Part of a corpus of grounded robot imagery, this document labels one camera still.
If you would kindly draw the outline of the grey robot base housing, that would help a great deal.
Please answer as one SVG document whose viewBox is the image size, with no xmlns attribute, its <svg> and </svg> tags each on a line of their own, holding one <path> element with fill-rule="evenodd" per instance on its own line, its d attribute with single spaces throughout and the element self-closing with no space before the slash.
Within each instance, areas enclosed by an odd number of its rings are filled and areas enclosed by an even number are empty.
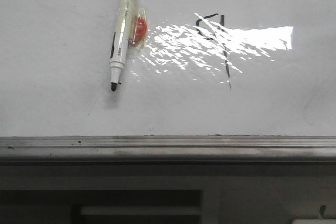
<svg viewBox="0 0 336 224">
<path fill-rule="evenodd" d="M 333 164 L 4 165 L 1 223 L 335 218 Z"/>
</svg>

